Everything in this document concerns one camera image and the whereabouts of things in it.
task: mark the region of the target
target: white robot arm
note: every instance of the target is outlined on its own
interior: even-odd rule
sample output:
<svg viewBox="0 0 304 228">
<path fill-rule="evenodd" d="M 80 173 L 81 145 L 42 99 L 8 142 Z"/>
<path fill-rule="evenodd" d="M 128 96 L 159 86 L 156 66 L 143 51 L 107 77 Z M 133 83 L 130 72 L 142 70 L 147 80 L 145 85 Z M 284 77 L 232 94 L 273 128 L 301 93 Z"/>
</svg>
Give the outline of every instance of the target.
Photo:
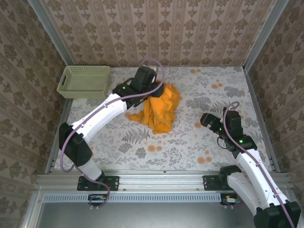
<svg viewBox="0 0 304 228">
<path fill-rule="evenodd" d="M 63 145 L 67 138 L 71 136 L 72 132 L 76 131 L 68 140 L 64 149 L 64 154 L 72 160 L 75 166 L 89 179 L 102 182 L 101 180 L 103 179 L 104 174 L 93 161 L 93 153 L 89 148 L 88 143 L 98 131 L 117 115 L 125 112 L 132 106 L 136 107 L 147 99 L 147 96 L 141 96 L 142 93 L 147 93 L 156 89 L 155 92 L 150 95 L 154 97 L 161 96 L 164 86 L 161 85 L 159 89 L 157 89 L 159 82 L 155 81 L 156 76 L 156 72 L 152 68 L 147 66 L 138 68 L 134 78 L 129 78 L 118 85 L 113 90 L 113 93 L 86 117 L 71 125 L 63 123 L 60 126 L 60 149 L 63 148 Z"/>
<path fill-rule="evenodd" d="M 238 112 L 229 110 L 224 117 L 226 117 L 226 130 L 230 136 L 225 131 L 222 120 L 212 114 L 205 113 L 200 123 L 205 127 L 210 125 L 209 129 L 224 140 L 226 149 L 232 152 L 234 158 L 244 168 L 251 184 L 239 167 L 231 165 L 220 168 L 217 179 L 220 187 L 231 188 L 241 197 L 253 214 L 257 228 L 289 228 L 290 223 L 296 227 L 301 214 L 299 205 L 297 202 L 290 202 L 270 176 L 256 144 L 250 136 L 243 134 Z"/>
</svg>

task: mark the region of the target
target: basket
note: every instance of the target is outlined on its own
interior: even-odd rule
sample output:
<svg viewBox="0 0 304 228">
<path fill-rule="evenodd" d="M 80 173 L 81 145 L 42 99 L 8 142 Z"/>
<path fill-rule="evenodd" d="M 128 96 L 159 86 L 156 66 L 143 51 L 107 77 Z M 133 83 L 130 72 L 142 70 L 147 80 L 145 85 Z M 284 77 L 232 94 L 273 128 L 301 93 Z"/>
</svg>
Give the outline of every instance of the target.
<svg viewBox="0 0 304 228">
<path fill-rule="evenodd" d="M 57 92 L 65 98 L 106 99 L 109 84 L 109 66 L 66 66 Z"/>
</svg>

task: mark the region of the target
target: aluminum frame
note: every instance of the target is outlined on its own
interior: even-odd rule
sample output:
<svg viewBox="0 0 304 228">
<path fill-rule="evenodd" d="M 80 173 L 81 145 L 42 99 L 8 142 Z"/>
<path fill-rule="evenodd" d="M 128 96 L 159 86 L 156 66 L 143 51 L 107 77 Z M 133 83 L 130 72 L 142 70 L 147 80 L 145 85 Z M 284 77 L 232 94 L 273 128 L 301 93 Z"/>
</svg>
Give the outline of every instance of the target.
<svg viewBox="0 0 304 228">
<path fill-rule="evenodd" d="M 264 46 L 266 40 L 268 39 L 272 29 L 276 25 L 279 20 L 283 10 L 285 9 L 289 0 L 277 0 L 275 1 L 272 9 L 270 10 L 267 19 L 265 20 L 254 44 L 252 45 L 251 50 L 249 51 L 245 62 L 243 64 L 243 68 L 245 71 L 249 71 L 252 67 L 255 59 L 260 53 L 262 47 Z"/>
<path fill-rule="evenodd" d="M 71 111 L 72 104 L 73 104 L 73 99 L 66 99 L 65 104 L 62 109 L 61 117 L 59 120 L 59 124 L 58 124 L 57 130 L 56 130 L 55 138 L 54 138 L 54 141 L 52 144 L 51 152 L 48 157 L 47 166 L 46 166 L 44 173 L 50 172 L 53 162 L 55 161 L 55 159 L 58 155 L 58 152 L 59 152 L 59 127 L 61 126 L 61 124 L 63 124 L 64 122 L 67 121 L 68 116 Z"/>
<path fill-rule="evenodd" d="M 45 193 L 43 203 L 89 203 L 91 193 Z M 112 192 L 108 203 L 220 203 L 220 193 L 121 193 Z"/>
<path fill-rule="evenodd" d="M 255 91 L 254 91 L 249 73 L 247 71 L 245 71 L 245 79 L 247 81 L 250 96 L 251 96 L 251 99 L 252 99 L 252 104 L 253 104 L 253 107 L 254 107 L 255 112 L 256 112 L 257 121 L 258 121 L 258 124 L 260 126 L 261 134 L 262 134 L 262 137 L 263 137 L 265 148 L 268 152 L 268 157 L 270 159 L 270 163 L 272 162 L 271 165 L 273 165 L 274 170 L 276 172 L 281 172 L 280 167 L 279 167 L 279 163 L 277 162 L 277 159 L 276 159 L 276 156 L 275 156 L 276 154 L 275 154 L 274 148 L 272 147 L 272 144 L 271 144 L 271 141 L 270 141 L 270 138 L 269 138 L 269 135 L 268 135 L 268 131 L 267 131 L 264 119 L 263 119 L 263 115 L 262 115 L 260 106 L 259 106 L 258 101 L 257 101 L 257 96 L 255 94 Z"/>
<path fill-rule="evenodd" d="M 117 193 L 137 195 L 172 194 L 172 193 L 232 193 L 233 191 L 205 191 L 203 187 L 204 175 L 217 175 L 216 171 L 104 171 L 106 175 L 120 176 L 120 185 Z M 38 175 L 34 193 L 29 203 L 22 228 L 35 228 L 41 213 L 43 198 L 46 193 L 79 194 L 77 184 L 79 173 L 73 171 L 70 174 L 50 173 Z M 292 185 L 286 173 L 272 172 L 271 176 L 278 187 L 292 196 Z"/>
<path fill-rule="evenodd" d="M 56 32 L 56 29 L 53 25 L 52 20 L 49 18 L 47 11 L 44 9 L 41 1 L 37 0 L 28 0 L 31 7 L 33 8 L 34 12 L 36 13 L 39 21 L 41 21 L 44 29 L 48 33 L 49 37 L 51 38 L 53 44 L 56 47 L 56 50 L 61 55 L 64 63 L 66 65 L 74 65 L 74 61 L 66 49 L 63 40 L 61 39 L 60 35 Z"/>
</svg>

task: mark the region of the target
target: floral tablecloth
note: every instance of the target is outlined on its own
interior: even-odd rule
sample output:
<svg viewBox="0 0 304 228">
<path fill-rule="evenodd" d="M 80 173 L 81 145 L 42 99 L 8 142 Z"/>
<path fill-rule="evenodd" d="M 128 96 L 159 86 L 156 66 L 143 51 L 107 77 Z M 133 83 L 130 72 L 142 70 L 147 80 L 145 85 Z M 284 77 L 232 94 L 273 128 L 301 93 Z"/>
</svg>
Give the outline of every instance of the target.
<svg viewBox="0 0 304 228">
<path fill-rule="evenodd" d="M 112 68 L 110 89 L 133 77 L 136 70 L 136 67 Z M 143 104 L 130 108 L 109 122 L 89 143 L 101 169 L 218 171 L 222 166 L 238 164 L 229 151 L 217 145 L 217 135 L 200 125 L 200 118 L 203 113 L 222 117 L 224 106 L 239 101 L 237 110 L 244 132 L 254 139 L 265 166 L 271 170 L 241 67 L 166 67 L 165 72 L 165 82 L 176 86 L 181 95 L 172 131 L 154 135 L 148 126 L 127 118 L 142 110 Z M 101 102 L 75 99 L 68 123 L 81 119 Z M 65 157 L 64 166 L 71 164 Z M 58 158 L 55 169 L 59 168 Z"/>
</svg>

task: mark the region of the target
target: yellow towel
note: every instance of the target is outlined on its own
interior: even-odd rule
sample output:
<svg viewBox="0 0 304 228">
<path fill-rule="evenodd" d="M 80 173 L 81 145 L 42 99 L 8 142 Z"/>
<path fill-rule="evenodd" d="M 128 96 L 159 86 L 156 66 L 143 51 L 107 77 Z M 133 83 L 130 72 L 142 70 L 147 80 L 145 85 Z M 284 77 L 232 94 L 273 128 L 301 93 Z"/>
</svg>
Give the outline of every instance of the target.
<svg viewBox="0 0 304 228">
<path fill-rule="evenodd" d="M 163 94 L 160 97 L 150 96 L 145 101 L 144 110 L 138 114 L 130 115 L 129 120 L 149 125 L 154 134 L 168 133 L 175 120 L 174 111 L 179 105 L 180 98 L 177 89 L 166 83 Z"/>
</svg>

